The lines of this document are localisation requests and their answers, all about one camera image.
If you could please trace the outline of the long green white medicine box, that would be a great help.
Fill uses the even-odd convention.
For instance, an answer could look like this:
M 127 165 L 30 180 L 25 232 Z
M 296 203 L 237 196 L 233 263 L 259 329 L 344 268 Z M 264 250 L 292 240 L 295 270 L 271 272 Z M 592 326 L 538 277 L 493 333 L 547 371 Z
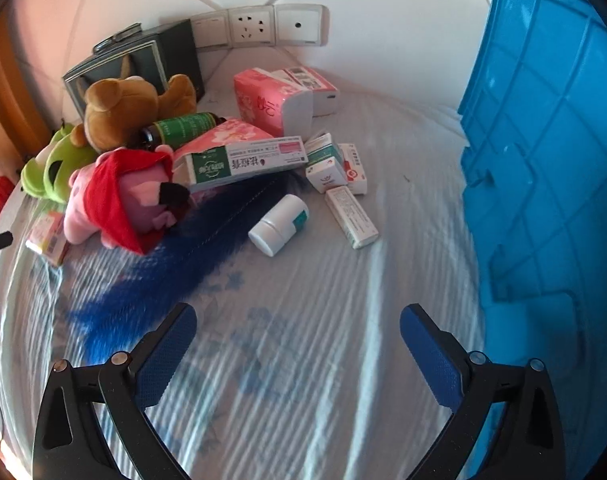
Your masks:
M 307 162 L 300 136 L 238 142 L 209 148 L 203 153 L 182 155 L 174 163 L 172 180 L 197 193 L 264 174 L 292 170 Z

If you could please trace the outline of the white barcode medicine box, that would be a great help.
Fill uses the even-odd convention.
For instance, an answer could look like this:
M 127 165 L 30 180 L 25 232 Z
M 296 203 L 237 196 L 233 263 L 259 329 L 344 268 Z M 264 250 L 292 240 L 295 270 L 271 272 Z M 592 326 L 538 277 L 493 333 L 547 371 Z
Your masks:
M 361 249 L 377 240 L 379 232 L 376 226 L 349 188 L 331 188 L 324 198 L 353 249 Z

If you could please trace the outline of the pink tissue pack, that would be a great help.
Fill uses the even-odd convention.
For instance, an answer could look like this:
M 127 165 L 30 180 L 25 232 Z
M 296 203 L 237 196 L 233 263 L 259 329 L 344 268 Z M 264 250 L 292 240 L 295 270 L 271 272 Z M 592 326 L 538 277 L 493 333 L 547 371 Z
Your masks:
M 249 68 L 233 77 L 241 118 L 271 136 L 300 136 L 308 140 L 313 119 L 312 92 L 261 68 Z
M 272 139 L 273 136 L 271 134 L 249 124 L 249 122 L 230 118 L 182 145 L 181 148 L 174 152 L 174 160 L 177 162 L 183 156 L 203 153 L 219 146 Z

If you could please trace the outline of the small colourful tissue pack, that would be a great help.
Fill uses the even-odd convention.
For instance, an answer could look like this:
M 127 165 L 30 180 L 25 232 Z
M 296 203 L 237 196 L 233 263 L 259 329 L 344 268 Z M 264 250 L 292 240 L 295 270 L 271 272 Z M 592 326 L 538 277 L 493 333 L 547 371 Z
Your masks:
M 64 235 L 64 214 L 59 211 L 39 214 L 29 230 L 25 245 L 51 266 L 61 266 L 69 248 Z

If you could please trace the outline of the green frog plush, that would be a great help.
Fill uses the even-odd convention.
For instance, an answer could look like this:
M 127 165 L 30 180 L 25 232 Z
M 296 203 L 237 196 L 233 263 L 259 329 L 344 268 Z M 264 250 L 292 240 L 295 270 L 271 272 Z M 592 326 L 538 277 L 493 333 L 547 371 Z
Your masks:
M 66 204 L 72 174 L 91 165 L 98 152 L 84 136 L 83 125 L 63 124 L 39 154 L 20 173 L 23 190 L 34 198 Z

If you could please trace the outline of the dark blue fur tail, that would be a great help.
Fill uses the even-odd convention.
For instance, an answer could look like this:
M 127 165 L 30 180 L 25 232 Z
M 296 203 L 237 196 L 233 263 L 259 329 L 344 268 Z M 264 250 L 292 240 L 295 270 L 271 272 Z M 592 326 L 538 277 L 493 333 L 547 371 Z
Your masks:
M 74 314 L 82 362 L 100 364 L 113 352 L 132 348 L 240 250 L 266 212 L 306 187 L 302 173 L 294 170 L 208 192 L 148 255 L 136 258 L 114 284 L 84 300 Z

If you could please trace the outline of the pink pig plush red dress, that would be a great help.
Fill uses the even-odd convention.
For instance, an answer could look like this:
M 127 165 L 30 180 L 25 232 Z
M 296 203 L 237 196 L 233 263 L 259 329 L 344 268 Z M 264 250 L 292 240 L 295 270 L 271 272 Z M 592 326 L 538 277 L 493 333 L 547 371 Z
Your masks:
M 174 182 L 174 151 L 116 150 L 75 171 L 64 215 L 64 234 L 80 245 L 94 234 L 107 248 L 145 256 L 166 229 L 180 222 L 193 205 L 190 190 Z

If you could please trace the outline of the brown bear plush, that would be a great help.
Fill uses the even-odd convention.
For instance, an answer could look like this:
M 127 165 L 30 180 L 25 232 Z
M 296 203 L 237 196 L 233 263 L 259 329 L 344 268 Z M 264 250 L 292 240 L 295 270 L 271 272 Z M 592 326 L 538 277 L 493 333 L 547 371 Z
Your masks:
M 70 133 L 76 148 L 90 146 L 98 153 L 125 148 L 143 128 L 159 120 L 194 114 L 197 92 L 183 74 L 170 78 L 168 89 L 159 94 L 140 76 L 96 81 L 84 93 L 83 123 Z

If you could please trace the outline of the dark glass bottle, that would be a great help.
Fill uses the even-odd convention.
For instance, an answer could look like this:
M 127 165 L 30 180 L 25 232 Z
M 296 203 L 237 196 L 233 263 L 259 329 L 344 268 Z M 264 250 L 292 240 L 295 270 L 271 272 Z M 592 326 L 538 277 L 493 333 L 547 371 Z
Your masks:
M 223 122 L 226 118 L 209 112 L 162 119 L 136 133 L 129 146 L 154 151 L 157 146 L 166 144 L 177 150 Z

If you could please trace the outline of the white pill bottle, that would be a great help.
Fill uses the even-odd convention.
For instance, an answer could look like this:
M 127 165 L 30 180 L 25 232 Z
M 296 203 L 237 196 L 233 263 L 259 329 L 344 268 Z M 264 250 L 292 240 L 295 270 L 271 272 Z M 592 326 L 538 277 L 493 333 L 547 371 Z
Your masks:
M 248 238 L 264 255 L 274 257 L 308 219 L 307 204 L 294 194 L 286 194 L 249 230 Z

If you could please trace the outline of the black coffee cup gift box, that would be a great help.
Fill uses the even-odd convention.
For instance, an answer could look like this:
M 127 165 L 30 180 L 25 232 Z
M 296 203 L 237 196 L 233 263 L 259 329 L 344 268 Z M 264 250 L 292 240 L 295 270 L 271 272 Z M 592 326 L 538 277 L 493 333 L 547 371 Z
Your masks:
M 204 96 L 204 81 L 190 20 L 143 30 L 93 53 L 71 68 L 63 81 L 76 111 L 83 117 L 86 110 L 84 95 L 96 81 L 140 76 L 162 94 L 169 88 L 170 77 L 177 74 L 192 80 L 197 99 Z

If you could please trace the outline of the blue plastic storage crate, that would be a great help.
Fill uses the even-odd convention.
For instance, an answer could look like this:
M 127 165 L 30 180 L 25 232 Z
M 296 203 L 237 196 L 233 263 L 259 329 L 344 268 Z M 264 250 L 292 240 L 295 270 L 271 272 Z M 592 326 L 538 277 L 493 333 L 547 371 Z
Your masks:
M 607 27 L 589 0 L 492 0 L 459 113 L 485 349 L 545 363 L 580 479 L 607 447 Z

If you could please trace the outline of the white small carton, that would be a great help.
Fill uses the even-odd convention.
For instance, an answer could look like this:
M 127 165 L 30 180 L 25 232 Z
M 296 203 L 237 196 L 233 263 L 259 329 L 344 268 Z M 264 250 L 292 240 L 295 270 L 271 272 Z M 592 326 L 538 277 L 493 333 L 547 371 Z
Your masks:
M 343 163 L 331 156 L 305 167 L 305 177 L 320 194 L 348 183 Z

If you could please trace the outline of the white red small box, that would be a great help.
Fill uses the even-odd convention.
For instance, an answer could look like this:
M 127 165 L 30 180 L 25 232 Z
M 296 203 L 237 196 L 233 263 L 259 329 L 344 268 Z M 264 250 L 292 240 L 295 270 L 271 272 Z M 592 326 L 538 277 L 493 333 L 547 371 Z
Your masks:
M 338 147 L 343 155 L 343 170 L 349 190 L 353 195 L 365 195 L 367 177 L 357 147 L 353 143 L 340 143 Z

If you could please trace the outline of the green white small box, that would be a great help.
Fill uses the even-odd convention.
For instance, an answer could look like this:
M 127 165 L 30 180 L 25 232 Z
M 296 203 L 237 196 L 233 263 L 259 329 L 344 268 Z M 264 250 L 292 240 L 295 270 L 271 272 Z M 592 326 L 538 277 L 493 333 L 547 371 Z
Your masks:
M 309 166 L 329 158 L 334 158 L 340 166 L 343 166 L 343 153 L 329 132 L 322 132 L 309 139 L 303 147 L 307 153 Z

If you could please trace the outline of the white power bank box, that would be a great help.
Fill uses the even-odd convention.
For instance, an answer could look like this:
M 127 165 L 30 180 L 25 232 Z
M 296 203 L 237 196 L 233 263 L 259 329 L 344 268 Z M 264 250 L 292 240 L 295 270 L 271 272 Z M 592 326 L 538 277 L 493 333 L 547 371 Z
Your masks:
M 340 101 L 339 89 L 313 68 L 308 66 L 281 68 L 272 72 L 272 75 L 310 90 L 313 95 L 314 117 L 329 116 L 337 112 Z

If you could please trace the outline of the white wall socket panel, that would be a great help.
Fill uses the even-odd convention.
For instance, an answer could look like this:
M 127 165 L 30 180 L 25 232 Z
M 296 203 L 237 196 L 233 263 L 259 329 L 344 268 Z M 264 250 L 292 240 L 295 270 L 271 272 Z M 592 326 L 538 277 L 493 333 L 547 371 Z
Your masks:
M 192 16 L 200 51 L 252 47 L 321 47 L 327 43 L 329 11 L 322 4 L 239 6 Z

